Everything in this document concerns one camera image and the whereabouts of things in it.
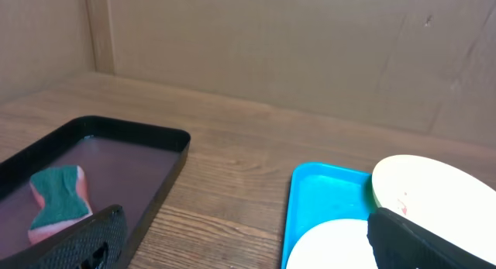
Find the yellow-green plate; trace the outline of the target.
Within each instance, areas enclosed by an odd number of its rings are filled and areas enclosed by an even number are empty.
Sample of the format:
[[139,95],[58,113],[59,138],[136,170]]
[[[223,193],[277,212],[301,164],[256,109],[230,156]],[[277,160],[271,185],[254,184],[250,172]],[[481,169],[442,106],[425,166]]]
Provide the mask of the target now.
[[495,190],[484,182],[441,161],[400,154],[380,160],[371,183],[378,206],[495,263]]

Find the white plate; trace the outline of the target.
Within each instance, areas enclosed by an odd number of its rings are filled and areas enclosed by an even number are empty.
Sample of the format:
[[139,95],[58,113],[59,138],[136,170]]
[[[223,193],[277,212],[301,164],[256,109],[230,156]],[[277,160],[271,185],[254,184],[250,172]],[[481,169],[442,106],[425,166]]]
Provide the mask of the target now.
[[335,219],[312,227],[294,245],[287,269],[377,269],[368,222]]

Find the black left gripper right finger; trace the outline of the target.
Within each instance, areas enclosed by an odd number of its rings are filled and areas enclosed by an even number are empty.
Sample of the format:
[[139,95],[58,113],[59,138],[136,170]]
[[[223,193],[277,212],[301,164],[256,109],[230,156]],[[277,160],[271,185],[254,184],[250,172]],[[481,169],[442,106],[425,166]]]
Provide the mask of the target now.
[[378,269],[495,269],[389,209],[377,209],[367,223]]

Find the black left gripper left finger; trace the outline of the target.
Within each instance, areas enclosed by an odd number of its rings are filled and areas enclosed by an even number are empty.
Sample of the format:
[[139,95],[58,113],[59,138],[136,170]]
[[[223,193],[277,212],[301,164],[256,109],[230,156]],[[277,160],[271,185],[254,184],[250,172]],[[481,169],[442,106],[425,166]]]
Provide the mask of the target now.
[[119,259],[127,235],[121,205],[100,212],[36,245],[29,269],[110,268]]

